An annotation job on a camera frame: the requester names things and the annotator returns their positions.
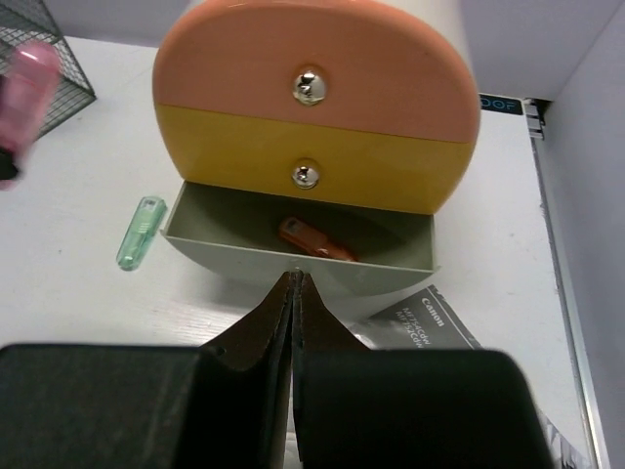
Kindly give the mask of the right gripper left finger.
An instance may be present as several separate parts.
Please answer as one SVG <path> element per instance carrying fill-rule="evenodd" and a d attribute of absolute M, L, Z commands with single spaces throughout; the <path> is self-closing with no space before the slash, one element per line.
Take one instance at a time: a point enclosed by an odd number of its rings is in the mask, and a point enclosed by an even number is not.
<path fill-rule="evenodd" d="M 202 347 L 202 447 L 215 468 L 280 468 L 291 381 L 296 275 Z"/>

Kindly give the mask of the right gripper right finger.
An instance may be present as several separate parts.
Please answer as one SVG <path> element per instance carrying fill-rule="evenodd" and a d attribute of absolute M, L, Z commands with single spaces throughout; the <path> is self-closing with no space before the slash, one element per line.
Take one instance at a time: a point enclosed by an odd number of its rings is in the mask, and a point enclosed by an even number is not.
<path fill-rule="evenodd" d="M 306 468 L 389 468 L 384 426 L 391 408 L 381 356 L 327 309 L 301 274 L 292 313 L 293 410 Z"/>

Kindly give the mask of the grey bottom drawer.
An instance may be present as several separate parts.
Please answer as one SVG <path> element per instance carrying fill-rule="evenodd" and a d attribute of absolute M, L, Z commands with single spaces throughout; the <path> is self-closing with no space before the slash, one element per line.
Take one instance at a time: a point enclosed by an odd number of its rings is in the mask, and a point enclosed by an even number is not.
<path fill-rule="evenodd" d="M 287 272 L 312 277 L 340 320 L 371 316 L 438 269 L 431 216 L 182 185 L 164 231 L 206 269 L 200 292 L 252 307 Z"/>

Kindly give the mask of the grey setup guide booklet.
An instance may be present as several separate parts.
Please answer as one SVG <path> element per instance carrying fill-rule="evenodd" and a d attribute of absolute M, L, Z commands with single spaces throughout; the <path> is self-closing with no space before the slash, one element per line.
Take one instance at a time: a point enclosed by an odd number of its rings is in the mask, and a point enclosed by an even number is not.
<path fill-rule="evenodd" d="M 472 349 L 480 342 L 460 321 L 434 285 L 349 327 L 370 349 Z M 590 468 L 590 457 L 575 447 L 542 410 L 541 426 L 557 468 Z"/>

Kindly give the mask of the orange correction tape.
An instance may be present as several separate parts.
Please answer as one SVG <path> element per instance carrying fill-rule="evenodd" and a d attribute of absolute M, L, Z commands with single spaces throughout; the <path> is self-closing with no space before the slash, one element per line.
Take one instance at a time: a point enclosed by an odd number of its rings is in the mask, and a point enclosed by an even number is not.
<path fill-rule="evenodd" d="M 326 234 L 299 220 L 287 217 L 278 227 L 278 234 L 290 244 L 313 257 L 356 262 L 347 248 L 332 241 Z"/>

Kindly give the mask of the green correction tape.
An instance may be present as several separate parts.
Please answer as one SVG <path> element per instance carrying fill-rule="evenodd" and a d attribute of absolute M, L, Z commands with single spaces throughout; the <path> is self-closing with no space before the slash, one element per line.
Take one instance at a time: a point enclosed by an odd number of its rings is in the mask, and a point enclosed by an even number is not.
<path fill-rule="evenodd" d="M 150 195 L 140 200 L 116 255 L 121 270 L 132 272 L 140 266 L 166 211 L 161 197 Z"/>

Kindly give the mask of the yellow drawer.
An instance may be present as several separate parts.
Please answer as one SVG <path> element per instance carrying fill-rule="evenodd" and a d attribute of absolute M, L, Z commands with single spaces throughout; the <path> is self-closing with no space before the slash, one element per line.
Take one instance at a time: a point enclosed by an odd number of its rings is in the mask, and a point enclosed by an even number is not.
<path fill-rule="evenodd" d="M 475 148 L 185 107 L 154 110 L 189 182 L 414 214 L 442 207 Z"/>

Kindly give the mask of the pink correction tape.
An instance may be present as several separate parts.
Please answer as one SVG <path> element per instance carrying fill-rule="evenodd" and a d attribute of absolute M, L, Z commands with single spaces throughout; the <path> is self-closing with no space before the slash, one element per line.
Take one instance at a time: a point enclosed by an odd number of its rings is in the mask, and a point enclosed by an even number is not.
<path fill-rule="evenodd" d="M 1 188 L 21 175 L 60 81 L 61 61 L 45 42 L 19 45 L 1 79 Z"/>

